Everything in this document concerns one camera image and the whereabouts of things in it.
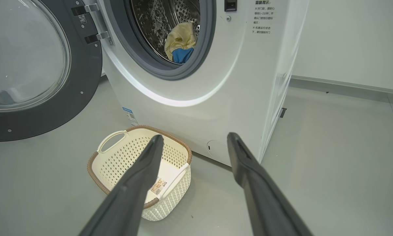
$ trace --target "brown basket rim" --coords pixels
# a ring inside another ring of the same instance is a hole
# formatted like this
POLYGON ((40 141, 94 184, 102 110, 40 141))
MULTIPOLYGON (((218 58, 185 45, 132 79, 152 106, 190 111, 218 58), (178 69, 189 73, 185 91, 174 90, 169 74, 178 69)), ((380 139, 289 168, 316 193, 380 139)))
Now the brown basket rim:
MULTIPOLYGON (((192 161, 192 151, 191 151, 190 147, 185 142, 183 142, 182 140, 176 138, 175 136, 173 136, 173 135, 171 135, 169 133, 164 132, 163 130, 160 130, 160 129, 157 129, 157 128, 153 128, 153 127, 149 127, 149 126, 130 127, 126 131, 129 132, 129 131, 132 131, 132 130, 135 130, 135 129, 139 129, 139 128, 144 128, 144 129, 148 129, 148 130, 154 131, 156 133, 160 133, 160 134, 162 134, 162 135, 164 135, 164 136, 166 136, 168 138, 171 138, 172 140, 180 143, 180 145, 184 146, 187 149, 187 153, 188 153, 187 163, 190 165, 190 163, 192 161)), ((91 168, 91 166, 93 165, 93 161, 97 157, 98 154, 99 153, 97 151, 95 151, 93 153, 93 155, 90 157, 90 159, 88 160, 88 162, 87 162, 87 172, 90 175, 90 177, 93 179, 93 181, 99 186, 99 188, 102 191, 104 191, 105 194, 109 194, 110 190, 108 188, 106 188, 102 184, 102 182, 99 181, 99 178, 97 178, 97 176, 93 172, 93 169, 91 168)), ((156 197, 153 200, 151 200, 150 202, 145 203, 144 204, 144 209, 150 208, 150 207, 152 207, 153 205, 155 205, 158 202, 159 202, 159 198, 156 197)))

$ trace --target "front-loading washing machine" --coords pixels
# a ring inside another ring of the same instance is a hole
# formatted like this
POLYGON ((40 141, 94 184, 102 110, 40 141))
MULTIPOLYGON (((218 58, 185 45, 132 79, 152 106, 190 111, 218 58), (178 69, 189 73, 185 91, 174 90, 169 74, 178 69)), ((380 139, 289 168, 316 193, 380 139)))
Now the front-loading washing machine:
POLYGON ((260 161, 284 102, 307 5, 0 1, 0 16, 7 15, 0 18, 0 141, 73 118, 93 96, 103 61, 131 125, 167 131, 227 165, 226 135, 235 132, 260 161), (165 44, 184 22, 191 22, 196 44, 178 64, 165 44))

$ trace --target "basket hole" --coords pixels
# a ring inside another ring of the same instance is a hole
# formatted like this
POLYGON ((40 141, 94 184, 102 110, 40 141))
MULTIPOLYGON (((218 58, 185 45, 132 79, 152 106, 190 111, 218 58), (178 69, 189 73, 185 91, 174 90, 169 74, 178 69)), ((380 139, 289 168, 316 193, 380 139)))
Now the basket hole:
POLYGON ((124 133, 120 133, 118 135, 115 135, 111 139, 107 140, 105 144, 102 146, 102 152, 108 151, 113 145, 115 145, 116 142, 119 140, 123 139, 125 137, 124 133))

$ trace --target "basket handle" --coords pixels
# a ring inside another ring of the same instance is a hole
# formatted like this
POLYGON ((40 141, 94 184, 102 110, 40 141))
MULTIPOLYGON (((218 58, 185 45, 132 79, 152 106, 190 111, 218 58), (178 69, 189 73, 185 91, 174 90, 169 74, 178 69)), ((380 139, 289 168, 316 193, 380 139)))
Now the basket handle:
POLYGON ((113 148, 115 145, 117 145, 118 143, 120 143, 126 136, 128 135, 128 132, 126 130, 121 130, 121 131, 116 131, 113 132, 111 134, 109 134, 105 139, 103 139, 103 141, 99 144, 99 147, 97 148, 97 152, 99 154, 105 153, 107 151, 109 151, 111 148, 113 148), (110 148, 106 149, 105 151, 102 151, 103 145, 106 144, 107 141, 109 141, 109 139, 117 136, 118 134, 124 133, 125 135, 118 141, 116 142, 114 145, 112 145, 110 148))
POLYGON ((164 196, 164 194, 165 194, 165 192, 170 188, 170 186, 171 186, 171 184, 178 178, 178 176, 182 173, 182 172, 184 172, 184 170, 186 170, 186 168, 189 166, 189 164, 188 163, 185 163, 180 169, 179 169, 179 171, 177 172, 177 174, 173 177, 173 178, 171 178, 171 181, 169 181, 168 182, 168 184, 162 189, 162 191, 160 192, 160 194, 159 194, 159 199, 160 199, 160 201, 165 197, 164 196))

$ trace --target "gray floor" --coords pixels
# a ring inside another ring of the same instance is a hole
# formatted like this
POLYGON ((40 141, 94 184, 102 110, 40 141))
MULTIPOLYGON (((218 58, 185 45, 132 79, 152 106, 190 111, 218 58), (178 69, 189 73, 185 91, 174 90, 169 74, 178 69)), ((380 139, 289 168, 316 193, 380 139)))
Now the gray floor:
MULTIPOLYGON (((393 96, 293 85, 262 166, 315 235, 393 235, 393 96)), ((0 236, 78 234, 105 197, 87 161, 129 127, 120 108, 104 81, 67 124, 0 143, 0 236)), ((184 198, 138 235, 251 235, 243 192, 229 168, 196 155, 184 198)))

